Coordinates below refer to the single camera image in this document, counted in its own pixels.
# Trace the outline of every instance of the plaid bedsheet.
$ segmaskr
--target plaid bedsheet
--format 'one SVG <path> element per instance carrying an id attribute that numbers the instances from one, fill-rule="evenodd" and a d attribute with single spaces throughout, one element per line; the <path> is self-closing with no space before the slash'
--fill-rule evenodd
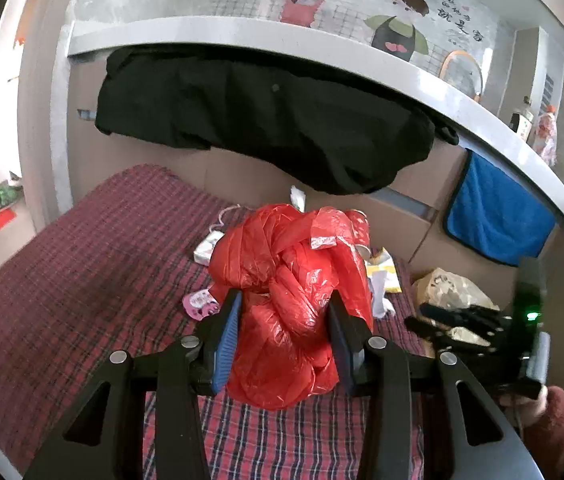
<path id="1" fill-rule="evenodd" d="M 26 471 L 44 436 L 113 349 L 161 351 L 193 321 L 183 296 L 208 285 L 193 249 L 223 200 L 159 166 L 136 166 L 97 187 L 0 269 L 0 447 Z M 248 214 L 224 215 L 227 225 Z M 396 261 L 402 283 L 406 265 Z M 396 319 L 376 332 L 408 351 L 420 342 L 401 320 L 413 307 L 391 297 Z M 280 412 L 220 394 L 200 398 L 206 454 L 215 480 L 354 479 L 367 402 L 337 387 Z M 414 403 L 413 479 L 421 478 L 422 434 Z M 155 394 L 147 396 L 144 478 L 155 473 Z"/>

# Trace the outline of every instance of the black garment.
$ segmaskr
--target black garment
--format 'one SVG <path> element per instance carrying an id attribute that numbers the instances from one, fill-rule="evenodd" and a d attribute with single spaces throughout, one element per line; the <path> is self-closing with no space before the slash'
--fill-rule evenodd
<path id="1" fill-rule="evenodd" d="M 436 133 L 458 140 L 414 100 L 357 76 L 199 45 L 116 50 L 95 126 L 174 148 L 250 155 L 331 194 L 388 186 L 401 168 L 427 158 Z"/>
<path id="2" fill-rule="evenodd" d="M 410 61 L 411 56 L 413 55 L 413 51 L 415 50 L 415 27 L 413 27 L 413 34 L 411 37 L 408 38 L 406 36 L 401 35 L 399 32 L 395 32 L 389 24 L 395 19 L 395 16 L 386 20 L 382 25 L 377 27 L 375 34 L 373 35 L 373 41 L 371 42 L 371 46 L 374 48 L 378 48 L 383 52 L 388 52 L 389 54 L 393 54 L 395 57 L 399 57 L 405 61 Z M 395 43 L 401 44 L 405 49 L 406 52 L 400 52 L 399 50 L 390 50 L 386 44 L 387 43 Z"/>

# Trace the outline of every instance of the red sleeve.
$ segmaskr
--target red sleeve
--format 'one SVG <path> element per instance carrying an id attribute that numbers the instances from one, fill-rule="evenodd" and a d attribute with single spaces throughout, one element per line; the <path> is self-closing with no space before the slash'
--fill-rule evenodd
<path id="1" fill-rule="evenodd" d="M 550 386 L 546 411 L 534 425 L 524 428 L 524 444 L 546 480 L 564 473 L 564 390 Z"/>

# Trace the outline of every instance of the wall mural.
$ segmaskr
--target wall mural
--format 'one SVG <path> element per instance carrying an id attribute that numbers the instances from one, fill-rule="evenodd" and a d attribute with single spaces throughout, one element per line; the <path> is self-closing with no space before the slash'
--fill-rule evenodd
<path id="1" fill-rule="evenodd" d="M 490 59 L 499 18 L 476 0 L 72 0 L 68 18 L 124 23 L 162 16 L 243 16 L 310 27 L 369 44 L 438 75 L 444 58 L 465 50 Z M 458 73 L 467 94 L 475 74 Z"/>

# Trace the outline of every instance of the white cable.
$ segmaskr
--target white cable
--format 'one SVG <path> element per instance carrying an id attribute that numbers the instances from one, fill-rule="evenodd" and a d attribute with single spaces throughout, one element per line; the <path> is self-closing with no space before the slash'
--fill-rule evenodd
<path id="1" fill-rule="evenodd" d="M 224 215 L 224 213 L 226 213 L 226 211 L 230 211 L 231 209 L 238 209 L 240 207 L 241 207 L 241 205 L 237 204 L 237 205 L 232 205 L 232 206 L 225 207 L 224 209 L 222 209 L 220 211 L 220 214 L 217 216 L 217 221 L 219 223 L 211 225 L 208 228 L 208 232 L 212 233 L 215 230 L 216 227 L 219 227 L 219 228 L 224 227 L 224 222 L 222 222 L 222 215 Z"/>

